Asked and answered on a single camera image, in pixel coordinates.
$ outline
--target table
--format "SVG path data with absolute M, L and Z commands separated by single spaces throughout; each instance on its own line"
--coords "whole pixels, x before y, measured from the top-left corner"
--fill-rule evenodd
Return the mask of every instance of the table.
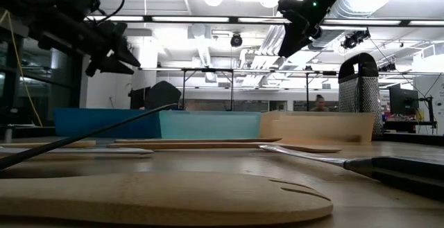
M 410 143 L 343 145 L 332 156 L 401 155 L 444 162 L 444 149 Z M 262 150 L 162 150 L 143 159 L 30 161 L 0 171 L 0 178 L 72 177 L 105 173 L 176 170 L 244 173 L 306 184 L 332 199 L 331 216 L 285 227 L 441 227 L 444 203 L 390 188 L 329 164 Z M 90 222 L 0 217 L 2 227 L 122 227 Z

